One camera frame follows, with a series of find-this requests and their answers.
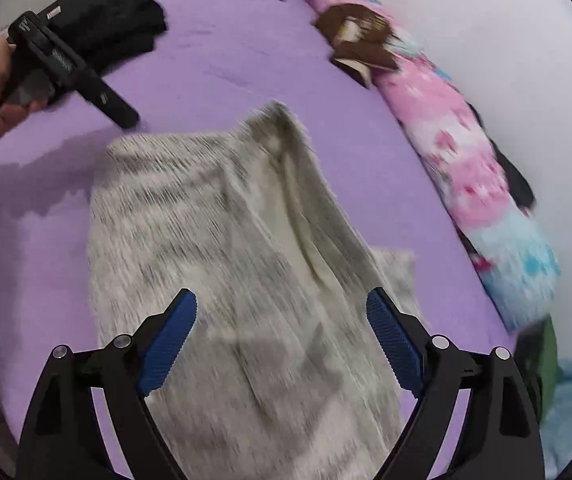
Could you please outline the grey white knit hoodie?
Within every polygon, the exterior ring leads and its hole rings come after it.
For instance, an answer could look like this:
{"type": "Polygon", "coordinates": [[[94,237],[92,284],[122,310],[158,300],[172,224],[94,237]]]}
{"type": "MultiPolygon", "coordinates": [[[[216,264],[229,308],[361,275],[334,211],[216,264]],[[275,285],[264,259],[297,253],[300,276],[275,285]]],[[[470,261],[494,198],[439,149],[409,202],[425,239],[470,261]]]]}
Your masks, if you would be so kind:
{"type": "Polygon", "coordinates": [[[88,233],[98,338],[183,288],[197,318],[149,411],[192,479],[371,479],[401,390],[367,322],[418,313],[414,258],[368,246],[283,104],[232,130],[132,134],[98,161],[88,233]]]}

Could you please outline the black folded clothes pile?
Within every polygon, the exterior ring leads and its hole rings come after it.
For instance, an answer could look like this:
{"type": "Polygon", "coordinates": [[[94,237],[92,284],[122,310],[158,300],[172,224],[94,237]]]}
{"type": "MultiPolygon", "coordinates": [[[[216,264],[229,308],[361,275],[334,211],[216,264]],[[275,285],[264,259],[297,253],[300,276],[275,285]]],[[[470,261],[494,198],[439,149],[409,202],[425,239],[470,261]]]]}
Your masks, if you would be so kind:
{"type": "Polygon", "coordinates": [[[167,31],[156,0],[57,0],[39,18],[100,74],[154,50],[167,31]]]}

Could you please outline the light blue plastic cover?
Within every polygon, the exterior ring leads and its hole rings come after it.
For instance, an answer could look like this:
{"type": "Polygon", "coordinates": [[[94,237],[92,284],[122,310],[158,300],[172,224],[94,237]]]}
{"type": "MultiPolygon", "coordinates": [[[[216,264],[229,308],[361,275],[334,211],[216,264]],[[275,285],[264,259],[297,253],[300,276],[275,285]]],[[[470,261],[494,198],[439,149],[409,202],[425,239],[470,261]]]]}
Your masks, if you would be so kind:
{"type": "Polygon", "coordinates": [[[572,359],[558,363],[553,402],[540,435],[545,478],[555,479],[572,460],[572,359]]]}

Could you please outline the green cloth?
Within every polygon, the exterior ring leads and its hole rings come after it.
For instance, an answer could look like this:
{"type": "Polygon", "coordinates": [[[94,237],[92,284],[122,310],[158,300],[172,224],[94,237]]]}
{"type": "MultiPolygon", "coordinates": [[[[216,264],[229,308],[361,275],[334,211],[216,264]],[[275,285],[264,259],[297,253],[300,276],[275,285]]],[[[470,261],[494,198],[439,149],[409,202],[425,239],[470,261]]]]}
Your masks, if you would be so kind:
{"type": "Polygon", "coordinates": [[[514,360],[541,425],[553,403],[558,375],[557,340],[550,316],[519,333],[514,360]]]}

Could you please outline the purple fleece bed blanket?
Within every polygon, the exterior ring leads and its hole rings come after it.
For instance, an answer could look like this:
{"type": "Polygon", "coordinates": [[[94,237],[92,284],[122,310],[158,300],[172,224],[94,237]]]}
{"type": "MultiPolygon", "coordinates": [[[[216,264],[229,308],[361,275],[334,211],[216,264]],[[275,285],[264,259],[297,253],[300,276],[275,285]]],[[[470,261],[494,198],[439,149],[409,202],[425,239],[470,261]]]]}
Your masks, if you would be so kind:
{"type": "MultiPolygon", "coordinates": [[[[431,333],[487,353],[510,346],[453,222],[386,101],[329,63],[304,0],[159,0],[168,29],[107,80],[150,133],[233,128],[284,103],[367,244],[415,256],[431,333]]],[[[96,160],[118,136],[78,96],[0,140],[0,408],[19,434],[50,351],[92,349],[88,200],[96,160]]]]}

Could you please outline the pink blue anime body pillow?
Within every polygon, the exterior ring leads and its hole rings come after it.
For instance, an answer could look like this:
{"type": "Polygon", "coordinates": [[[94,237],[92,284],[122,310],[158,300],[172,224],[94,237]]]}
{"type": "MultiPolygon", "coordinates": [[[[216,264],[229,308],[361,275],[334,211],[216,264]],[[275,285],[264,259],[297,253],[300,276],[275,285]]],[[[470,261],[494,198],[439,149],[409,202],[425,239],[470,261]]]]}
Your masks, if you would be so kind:
{"type": "Polygon", "coordinates": [[[332,63],[375,86],[420,156],[507,330],[551,313],[560,274],[528,182],[474,109],[377,0],[308,0],[332,63]]]}

